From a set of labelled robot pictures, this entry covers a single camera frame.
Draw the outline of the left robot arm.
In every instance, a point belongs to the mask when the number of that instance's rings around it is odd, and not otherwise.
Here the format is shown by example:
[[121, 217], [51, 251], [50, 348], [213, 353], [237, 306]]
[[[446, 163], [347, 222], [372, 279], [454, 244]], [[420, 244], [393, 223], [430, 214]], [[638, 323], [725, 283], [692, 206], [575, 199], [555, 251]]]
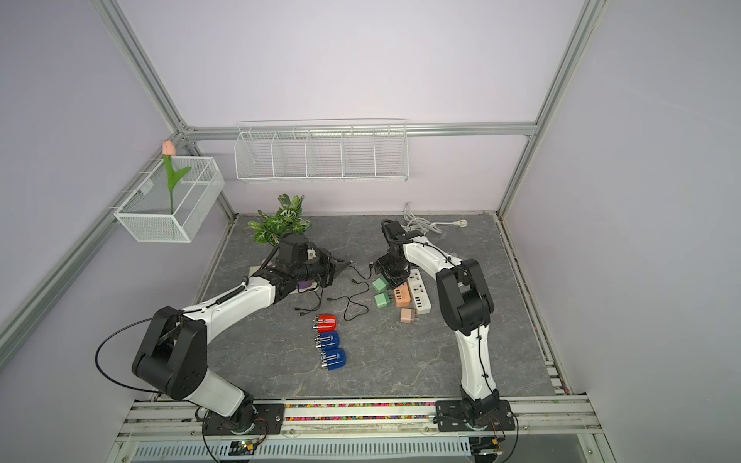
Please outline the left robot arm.
[[301, 283], [331, 286], [346, 267], [345, 260], [305, 235], [284, 235], [258, 269], [230, 291], [182, 310], [166, 306], [148, 318], [131, 371], [156, 393], [189, 401], [224, 419], [231, 432], [245, 434], [260, 420], [254, 397], [210, 369], [208, 345], [247, 316], [282, 301]]

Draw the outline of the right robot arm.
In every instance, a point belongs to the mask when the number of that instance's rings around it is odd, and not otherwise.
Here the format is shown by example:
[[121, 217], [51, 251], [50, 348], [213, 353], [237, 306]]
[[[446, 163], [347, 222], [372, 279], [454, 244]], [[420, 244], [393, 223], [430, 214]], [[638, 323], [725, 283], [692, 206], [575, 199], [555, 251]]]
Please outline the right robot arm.
[[488, 334], [494, 302], [480, 264], [463, 260], [433, 245], [418, 231], [384, 219], [381, 231], [388, 252], [374, 269], [392, 289], [406, 283], [413, 268], [434, 277], [440, 312], [455, 333], [461, 363], [459, 418], [471, 428], [485, 428], [499, 412], [507, 413], [492, 372]]

